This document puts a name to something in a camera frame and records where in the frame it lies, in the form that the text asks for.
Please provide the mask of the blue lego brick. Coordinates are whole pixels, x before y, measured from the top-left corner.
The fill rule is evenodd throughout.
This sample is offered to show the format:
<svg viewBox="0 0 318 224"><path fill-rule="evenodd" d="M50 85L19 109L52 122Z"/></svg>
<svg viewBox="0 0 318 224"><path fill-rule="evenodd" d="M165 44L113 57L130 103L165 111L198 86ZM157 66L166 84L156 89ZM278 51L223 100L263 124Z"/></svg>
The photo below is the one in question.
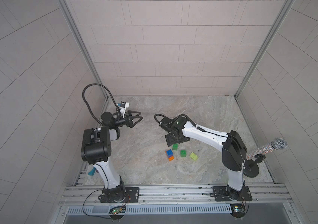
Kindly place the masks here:
<svg viewBox="0 0 318 224"><path fill-rule="evenodd" d="M167 150L166 155L168 158L173 157L173 151L171 149Z"/></svg>

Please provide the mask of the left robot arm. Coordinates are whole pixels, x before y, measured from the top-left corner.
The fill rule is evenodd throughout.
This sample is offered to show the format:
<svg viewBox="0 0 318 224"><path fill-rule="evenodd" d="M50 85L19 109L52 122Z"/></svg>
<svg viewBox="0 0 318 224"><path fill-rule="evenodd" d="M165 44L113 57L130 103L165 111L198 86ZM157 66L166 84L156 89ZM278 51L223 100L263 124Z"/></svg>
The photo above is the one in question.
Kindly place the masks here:
<svg viewBox="0 0 318 224"><path fill-rule="evenodd" d="M101 203L137 203L139 188L127 188L116 172L110 159L112 153L111 142L120 137L119 128L122 126L134 127L143 117L140 112L127 111L112 114L104 112L101 115L102 126L96 129L84 130L81 158L99 172L104 181L104 188L98 200Z"/></svg>

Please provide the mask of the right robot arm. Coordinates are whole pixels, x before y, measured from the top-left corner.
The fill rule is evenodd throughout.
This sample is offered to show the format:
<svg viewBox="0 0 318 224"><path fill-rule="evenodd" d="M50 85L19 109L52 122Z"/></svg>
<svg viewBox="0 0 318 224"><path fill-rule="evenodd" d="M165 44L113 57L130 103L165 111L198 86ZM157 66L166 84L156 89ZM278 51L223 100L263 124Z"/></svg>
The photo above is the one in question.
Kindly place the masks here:
<svg viewBox="0 0 318 224"><path fill-rule="evenodd" d="M221 152L222 163L228 169L229 177L224 196L233 201L252 200L244 180L247 149L237 132L226 133L200 126L185 114L180 114L173 119L162 114L155 114L154 119L163 130L168 132L165 139L169 147L195 139Z"/></svg>

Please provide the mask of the dark green lego brick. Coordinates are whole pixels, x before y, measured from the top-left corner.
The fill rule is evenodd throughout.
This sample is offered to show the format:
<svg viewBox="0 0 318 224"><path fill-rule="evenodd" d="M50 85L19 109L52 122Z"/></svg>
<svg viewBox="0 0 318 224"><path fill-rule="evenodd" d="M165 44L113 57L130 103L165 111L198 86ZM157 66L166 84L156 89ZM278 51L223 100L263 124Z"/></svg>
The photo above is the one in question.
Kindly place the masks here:
<svg viewBox="0 0 318 224"><path fill-rule="evenodd" d="M177 151L178 150L178 143L172 145L172 150Z"/></svg>

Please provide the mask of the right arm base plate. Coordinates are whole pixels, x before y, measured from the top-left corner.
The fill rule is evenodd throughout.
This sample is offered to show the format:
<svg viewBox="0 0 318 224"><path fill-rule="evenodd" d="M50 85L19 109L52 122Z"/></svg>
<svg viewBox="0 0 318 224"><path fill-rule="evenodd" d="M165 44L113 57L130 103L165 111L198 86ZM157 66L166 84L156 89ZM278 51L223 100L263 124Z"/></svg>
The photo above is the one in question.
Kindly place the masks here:
<svg viewBox="0 0 318 224"><path fill-rule="evenodd" d="M236 191L229 186L214 186L210 196L215 198L216 202L220 201L252 201L250 190L247 186L243 186L240 191Z"/></svg>

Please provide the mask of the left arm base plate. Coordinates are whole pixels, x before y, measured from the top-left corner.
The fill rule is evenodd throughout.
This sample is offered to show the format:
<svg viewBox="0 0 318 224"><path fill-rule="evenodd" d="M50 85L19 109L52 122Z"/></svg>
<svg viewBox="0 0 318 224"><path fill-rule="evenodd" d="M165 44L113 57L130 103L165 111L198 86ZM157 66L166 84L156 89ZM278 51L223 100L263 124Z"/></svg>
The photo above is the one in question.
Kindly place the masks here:
<svg viewBox="0 0 318 224"><path fill-rule="evenodd" d="M101 203L137 203L139 190L138 187L104 189L98 199Z"/></svg>

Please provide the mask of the lime green lego brick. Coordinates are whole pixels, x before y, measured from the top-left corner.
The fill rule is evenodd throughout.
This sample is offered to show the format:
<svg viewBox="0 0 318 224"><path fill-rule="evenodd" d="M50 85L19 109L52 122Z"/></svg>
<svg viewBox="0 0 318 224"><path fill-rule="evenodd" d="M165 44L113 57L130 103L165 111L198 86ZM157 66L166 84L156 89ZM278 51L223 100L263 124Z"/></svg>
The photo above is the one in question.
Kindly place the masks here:
<svg viewBox="0 0 318 224"><path fill-rule="evenodd" d="M192 152L189 156L190 156L190 158L191 158L193 161L197 161L197 160L198 160L198 156L197 156L194 152Z"/></svg>

